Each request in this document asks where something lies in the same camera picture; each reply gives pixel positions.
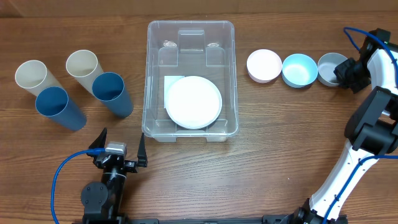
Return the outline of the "light blue bowl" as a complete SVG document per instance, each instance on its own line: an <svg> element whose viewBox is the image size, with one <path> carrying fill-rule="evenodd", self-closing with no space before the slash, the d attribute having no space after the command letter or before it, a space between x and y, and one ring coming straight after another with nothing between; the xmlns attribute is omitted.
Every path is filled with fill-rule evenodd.
<svg viewBox="0 0 398 224"><path fill-rule="evenodd" d="M318 76L315 61L305 54L289 55L282 63L282 79L292 88L305 88Z"/></svg>

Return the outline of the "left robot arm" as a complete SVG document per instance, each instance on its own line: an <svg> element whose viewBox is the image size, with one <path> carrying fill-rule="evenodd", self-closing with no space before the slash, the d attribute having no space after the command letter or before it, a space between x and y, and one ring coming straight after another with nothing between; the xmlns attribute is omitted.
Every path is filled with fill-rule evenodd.
<svg viewBox="0 0 398 224"><path fill-rule="evenodd" d="M120 212L125 181L128 173L137 173L148 163L145 138L141 135L137 160L127 160L127 146L123 142L106 142L107 129L91 143L90 149L103 149L89 152L93 164L103 171L99 182L90 182L81 192L84 206L83 223L128 223L129 218Z"/></svg>

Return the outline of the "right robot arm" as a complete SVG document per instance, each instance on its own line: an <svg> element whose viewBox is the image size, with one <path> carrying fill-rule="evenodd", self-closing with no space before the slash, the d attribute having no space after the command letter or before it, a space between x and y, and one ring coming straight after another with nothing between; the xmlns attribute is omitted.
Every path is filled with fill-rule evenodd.
<svg viewBox="0 0 398 224"><path fill-rule="evenodd" d="M341 88L372 90L348 120L345 147L326 181L286 223L347 223L340 210L362 176L380 159L396 158L397 45L384 29L363 34L359 59L345 60L333 73Z"/></svg>

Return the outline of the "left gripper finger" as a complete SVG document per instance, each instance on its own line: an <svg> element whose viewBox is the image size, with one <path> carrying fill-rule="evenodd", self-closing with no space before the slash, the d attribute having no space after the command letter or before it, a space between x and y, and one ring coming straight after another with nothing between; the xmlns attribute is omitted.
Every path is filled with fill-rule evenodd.
<svg viewBox="0 0 398 224"><path fill-rule="evenodd" d="M144 133L141 134L141 139L139 143L139 148L137 152L137 166L138 167L147 167L148 159L145 147L145 135Z"/></svg>
<svg viewBox="0 0 398 224"><path fill-rule="evenodd" d="M106 143L107 128L103 128L101 134L90 144L89 149L104 148Z"/></svg>

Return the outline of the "pink bowl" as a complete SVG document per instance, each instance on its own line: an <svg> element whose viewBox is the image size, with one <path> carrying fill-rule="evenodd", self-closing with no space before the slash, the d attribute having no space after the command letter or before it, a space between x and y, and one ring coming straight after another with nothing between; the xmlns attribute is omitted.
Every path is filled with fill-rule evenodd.
<svg viewBox="0 0 398 224"><path fill-rule="evenodd" d="M273 51L259 49L251 53L246 67L249 76L258 83L268 83L277 78L282 71L282 61Z"/></svg>

